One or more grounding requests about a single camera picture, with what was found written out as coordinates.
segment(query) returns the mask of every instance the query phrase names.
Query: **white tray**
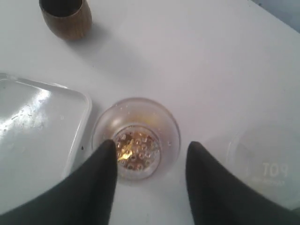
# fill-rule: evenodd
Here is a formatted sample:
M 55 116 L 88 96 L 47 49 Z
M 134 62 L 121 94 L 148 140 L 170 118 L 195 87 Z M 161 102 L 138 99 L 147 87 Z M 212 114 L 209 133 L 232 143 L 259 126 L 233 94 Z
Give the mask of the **white tray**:
M 91 107 L 77 91 L 0 74 L 0 214 L 70 173 Z

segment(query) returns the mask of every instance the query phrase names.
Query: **white table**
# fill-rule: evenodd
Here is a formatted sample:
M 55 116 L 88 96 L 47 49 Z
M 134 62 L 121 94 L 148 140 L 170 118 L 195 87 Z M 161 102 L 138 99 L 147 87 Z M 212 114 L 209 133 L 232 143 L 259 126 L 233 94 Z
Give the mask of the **white table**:
M 1 1 L 0 69 L 88 92 L 90 127 L 127 97 L 151 98 L 173 112 L 182 134 L 177 163 L 142 185 L 118 183 L 112 225 L 193 224 L 184 176 L 190 141 L 223 162 L 228 140 L 253 120 L 282 120 L 300 130 L 300 36 L 253 2 L 89 5 L 92 33 L 66 43 L 49 31 L 37 0 Z

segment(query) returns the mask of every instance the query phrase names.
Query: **clear plastic container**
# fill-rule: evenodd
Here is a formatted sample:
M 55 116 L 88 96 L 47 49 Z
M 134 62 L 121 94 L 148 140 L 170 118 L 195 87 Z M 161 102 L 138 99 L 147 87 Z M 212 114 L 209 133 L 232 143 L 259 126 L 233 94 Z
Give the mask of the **clear plastic container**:
M 263 196 L 289 209 L 300 206 L 300 136 L 287 126 L 260 124 L 230 143 L 226 167 Z
M 128 98 L 104 112 L 95 127 L 92 148 L 105 139 L 117 147 L 118 173 L 141 180 L 167 171 L 180 151 L 180 131 L 172 114 L 145 98 Z

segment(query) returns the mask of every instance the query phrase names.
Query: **brass cup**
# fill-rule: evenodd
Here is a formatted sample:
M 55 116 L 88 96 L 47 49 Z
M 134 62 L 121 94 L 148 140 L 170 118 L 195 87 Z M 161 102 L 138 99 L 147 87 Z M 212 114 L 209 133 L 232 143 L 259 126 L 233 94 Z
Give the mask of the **brass cup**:
M 64 40 L 81 39 L 91 28 L 86 0 L 39 0 L 39 5 L 49 29 Z

